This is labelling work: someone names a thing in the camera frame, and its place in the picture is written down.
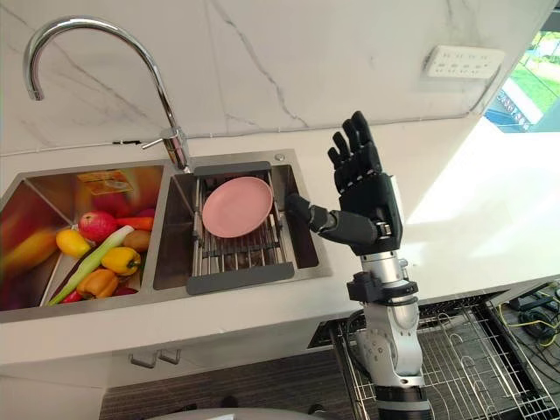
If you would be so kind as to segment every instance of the wire basket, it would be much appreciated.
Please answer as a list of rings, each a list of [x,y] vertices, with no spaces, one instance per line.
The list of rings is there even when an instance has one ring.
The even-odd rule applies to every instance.
[[[529,359],[512,348],[494,308],[466,303],[446,309],[423,310],[418,327],[423,377],[435,419],[560,418]],[[348,341],[341,344],[354,414],[377,418],[374,386],[354,368]]]
[[[251,174],[266,182],[272,190],[270,171]],[[195,246],[192,274],[204,276],[239,269],[286,263],[282,222],[274,202],[265,221],[254,232],[224,239],[208,232],[202,223],[202,209],[208,196],[233,177],[199,178],[196,184]]]

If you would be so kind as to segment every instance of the faucet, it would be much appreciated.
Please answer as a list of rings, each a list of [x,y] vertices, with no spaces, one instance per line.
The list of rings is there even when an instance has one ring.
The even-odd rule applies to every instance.
[[[39,83],[38,73],[39,59],[46,45],[60,33],[79,28],[94,29],[109,33],[132,47],[142,58],[143,62],[150,71],[154,85],[156,85],[157,94],[159,95],[161,104],[164,107],[165,116],[167,116],[167,120],[170,124],[170,128],[162,131],[159,139],[144,144],[142,148],[147,149],[154,144],[163,142],[165,148],[167,149],[167,153],[169,153],[171,161],[180,170],[188,172],[188,149],[186,144],[186,135],[177,124],[177,119],[175,118],[172,105],[170,104],[169,97],[165,91],[164,82],[161,78],[158,65],[148,50],[146,50],[146,48],[140,44],[136,38],[115,24],[111,24],[110,22],[97,17],[68,16],[55,19],[39,28],[29,40],[24,52],[24,81],[27,91],[29,92],[29,96],[34,101],[42,101],[45,98],[43,95],[43,89]]]

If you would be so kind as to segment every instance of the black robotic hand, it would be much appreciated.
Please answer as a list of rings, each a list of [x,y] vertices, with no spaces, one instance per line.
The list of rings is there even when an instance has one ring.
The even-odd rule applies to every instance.
[[[357,256],[399,249],[403,224],[391,178],[382,164],[360,111],[342,124],[347,141],[337,131],[328,156],[334,165],[334,184],[341,211],[328,212],[297,194],[288,197],[288,209],[307,221],[324,238],[349,245]]]

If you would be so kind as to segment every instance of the marble backsplash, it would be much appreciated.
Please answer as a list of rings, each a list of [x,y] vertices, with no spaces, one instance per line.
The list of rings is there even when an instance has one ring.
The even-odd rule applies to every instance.
[[[45,49],[45,100],[31,101],[22,54],[65,15],[110,20],[154,55],[191,136],[480,113],[556,0],[0,0],[0,151],[151,139],[166,120],[142,61],[124,43],[72,31]],[[423,75],[436,45],[499,48],[488,80]],[[485,97],[477,104],[479,98]]]

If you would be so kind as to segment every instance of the pink plate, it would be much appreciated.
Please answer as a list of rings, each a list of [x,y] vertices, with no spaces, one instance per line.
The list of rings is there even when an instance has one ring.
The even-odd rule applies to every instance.
[[[272,191],[255,177],[232,179],[210,194],[202,209],[204,227],[220,238],[236,238],[257,229],[272,208]]]

